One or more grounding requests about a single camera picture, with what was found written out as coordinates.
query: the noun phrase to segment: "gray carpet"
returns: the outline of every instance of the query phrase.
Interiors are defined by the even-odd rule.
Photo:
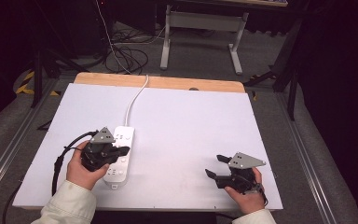
[[[227,49],[227,44],[231,43],[234,37],[234,34],[224,32],[216,32],[209,37],[201,37],[195,31],[176,31],[172,35],[171,56],[166,71],[159,69],[162,52],[161,39],[148,45],[131,45],[128,47],[141,49],[147,53],[149,62],[144,68],[143,74],[244,82],[249,80],[252,75],[261,75],[269,70],[269,65],[274,63],[285,39],[284,36],[279,35],[270,37],[268,34],[245,32],[238,48],[244,74],[236,76]],[[141,58],[140,55],[136,54],[134,54],[134,57]],[[110,57],[108,65],[113,67],[114,64],[114,59]],[[101,64],[89,70],[107,72]],[[73,74],[74,72],[64,71],[63,73]],[[13,87],[14,89],[18,88],[25,74],[19,77],[18,82]],[[64,92],[66,85],[73,78],[69,75],[62,76],[55,84],[54,90]],[[336,223],[358,223],[355,201],[302,102],[301,89],[298,90],[296,100],[296,122],[292,122],[288,121],[280,100],[286,99],[287,93],[273,92],[270,87],[272,82],[272,80],[266,80],[256,87],[246,90],[256,93],[256,100],[251,99],[252,105],[271,167],[277,176],[276,181],[282,197],[283,210],[273,212],[277,223],[328,223],[321,215],[323,209],[321,210],[315,201],[310,180],[306,176],[298,153],[296,138],[293,137],[293,127],[297,128],[302,144],[308,152]],[[32,99],[33,95],[18,94],[17,99],[0,114],[0,156],[29,113]],[[46,133],[38,131],[37,127],[53,118],[60,100],[61,96],[49,96],[46,99],[26,132],[16,157],[0,180],[0,223],[10,194],[19,185],[19,179],[25,175]],[[46,169],[53,169],[53,164]],[[228,214],[232,216],[240,215],[236,211]],[[39,211],[24,210],[12,206],[7,211],[7,223],[30,223],[38,217]],[[224,217],[217,218],[217,223],[228,222],[229,220]]]

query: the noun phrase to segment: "white power strip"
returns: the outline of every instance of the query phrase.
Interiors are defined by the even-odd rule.
[[[104,182],[111,189],[118,189],[127,183],[130,168],[130,155],[132,152],[132,140],[135,129],[127,126],[118,126],[115,128],[113,137],[116,147],[129,147],[130,151],[126,156],[119,157],[117,162],[110,164],[106,175],[103,177]]]

